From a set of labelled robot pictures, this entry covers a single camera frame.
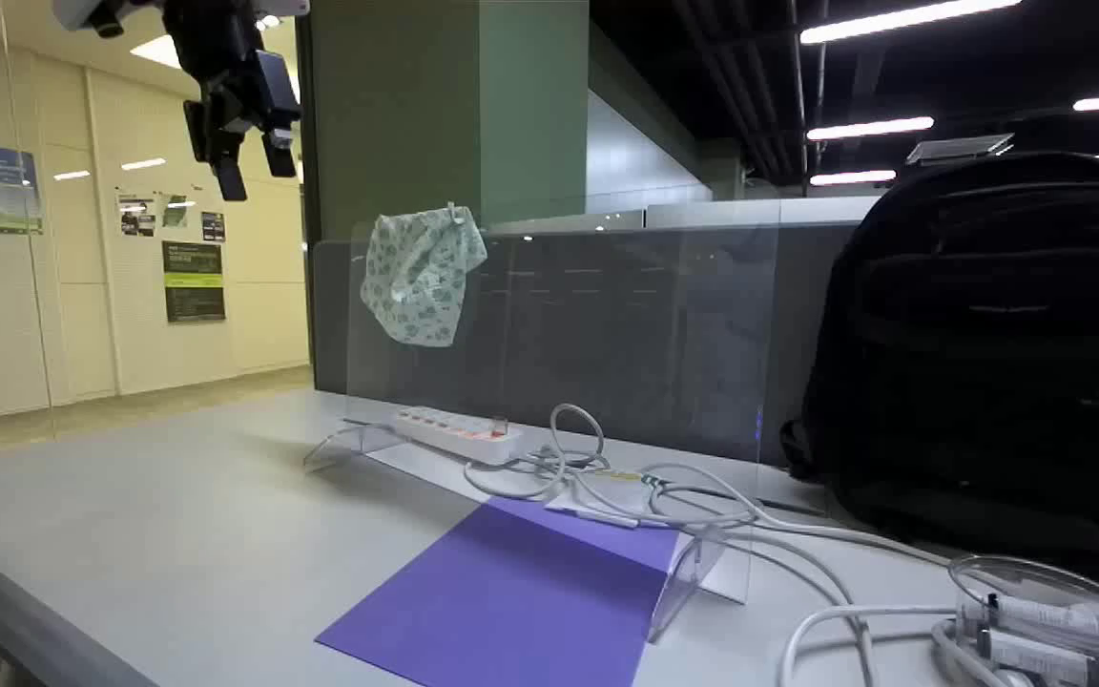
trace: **purple paper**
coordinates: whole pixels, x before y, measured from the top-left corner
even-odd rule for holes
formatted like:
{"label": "purple paper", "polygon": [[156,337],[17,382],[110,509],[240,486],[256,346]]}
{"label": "purple paper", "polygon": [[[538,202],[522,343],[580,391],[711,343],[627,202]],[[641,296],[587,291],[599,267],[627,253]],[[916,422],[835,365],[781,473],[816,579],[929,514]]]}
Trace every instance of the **purple paper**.
{"label": "purple paper", "polygon": [[631,687],[671,544],[498,499],[318,640],[428,687]]}

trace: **white table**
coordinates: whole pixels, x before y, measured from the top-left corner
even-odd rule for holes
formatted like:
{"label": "white table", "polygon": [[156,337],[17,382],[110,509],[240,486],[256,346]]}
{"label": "white table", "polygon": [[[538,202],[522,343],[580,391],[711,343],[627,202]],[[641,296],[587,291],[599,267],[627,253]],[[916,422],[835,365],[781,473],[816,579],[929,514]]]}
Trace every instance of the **white table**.
{"label": "white table", "polygon": [[[390,469],[311,473],[301,457],[343,416],[385,405],[327,392],[187,412],[0,454],[0,572],[166,687],[401,684],[313,639],[443,537],[470,504]],[[700,461],[615,441],[615,461]],[[753,464],[705,461],[729,478]],[[816,499],[780,473],[758,490]],[[834,560],[860,604],[949,604],[945,572],[841,543]],[[649,645],[641,687],[762,687],[790,628],[825,604],[770,566],[753,604],[700,600]],[[844,626],[812,645],[849,640]],[[879,650],[886,684],[940,684],[929,640]],[[809,651],[802,684],[860,684],[856,651]]]}

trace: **floor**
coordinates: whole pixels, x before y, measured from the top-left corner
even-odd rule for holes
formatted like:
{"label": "floor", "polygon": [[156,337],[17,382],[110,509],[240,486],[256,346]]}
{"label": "floor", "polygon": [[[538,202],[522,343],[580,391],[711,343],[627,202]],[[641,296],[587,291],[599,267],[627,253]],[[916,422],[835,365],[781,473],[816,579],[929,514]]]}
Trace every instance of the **floor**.
{"label": "floor", "polygon": [[110,399],[93,399],[93,405],[3,416],[0,452],[22,447],[22,441],[49,441],[60,434],[81,434],[81,431],[142,422],[156,416],[178,416],[192,407],[214,407],[214,405],[231,405],[246,398],[311,391],[311,387],[313,387],[311,371],[283,371],[283,375],[256,375],[256,378],[232,378],[232,382],[192,387],[192,391],[166,391],[166,392],[110,398]]}
{"label": "floor", "polygon": [[175,416],[192,407],[231,405],[246,398],[267,398],[287,391],[311,391],[311,371],[279,371],[279,375],[256,375],[256,378],[232,378],[214,387],[187,387],[187,391],[166,391],[166,392],[142,392],[142,398],[110,398],[93,405],[64,405],[28,416],[3,416],[0,419],[0,452],[21,441],[49,441],[60,434],[100,431],[100,426],[124,426],[154,416]]}

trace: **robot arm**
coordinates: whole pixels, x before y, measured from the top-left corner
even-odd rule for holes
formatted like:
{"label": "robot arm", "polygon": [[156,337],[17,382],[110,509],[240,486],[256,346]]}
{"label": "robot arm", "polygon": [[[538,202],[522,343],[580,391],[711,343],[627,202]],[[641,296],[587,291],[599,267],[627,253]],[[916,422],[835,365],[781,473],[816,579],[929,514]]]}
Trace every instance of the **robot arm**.
{"label": "robot arm", "polygon": [[133,9],[166,9],[185,72],[201,99],[185,106],[195,155],[209,165],[231,202],[250,198],[240,144],[256,127],[265,134],[270,174],[293,174],[292,127],[301,120],[287,61],[265,51],[261,16],[304,16],[311,0],[53,0],[53,16],[102,37],[124,34]]}

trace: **ceiling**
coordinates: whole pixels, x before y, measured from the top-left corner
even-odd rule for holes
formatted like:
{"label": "ceiling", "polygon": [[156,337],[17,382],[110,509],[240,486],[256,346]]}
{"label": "ceiling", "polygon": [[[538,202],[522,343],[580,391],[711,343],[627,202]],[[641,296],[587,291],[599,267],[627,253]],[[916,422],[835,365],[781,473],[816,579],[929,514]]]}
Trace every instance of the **ceiling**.
{"label": "ceiling", "polygon": [[597,22],[695,137],[737,137],[756,174],[902,168],[916,137],[806,144],[809,127],[937,116],[929,137],[1014,134],[1018,148],[1099,153],[1099,3],[1022,9],[802,44],[802,28],[929,0],[591,0]]}
{"label": "ceiling", "polygon": [[[154,61],[133,58],[131,51],[166,34],[159,11],[142,9],[126,19],[124,37],[100,37],[96,29],[64,29],[49,9],[49,0],[0,0],[0,43],[13,51],[28,51],[49,61],[88,66],[133,84],[148,84],[175,94],[195,94],[195,79],[178,70],[166,70]],[[283,19],[279,29],[265,34],[267,51],[283,52],[293,70],[293,28]]]}

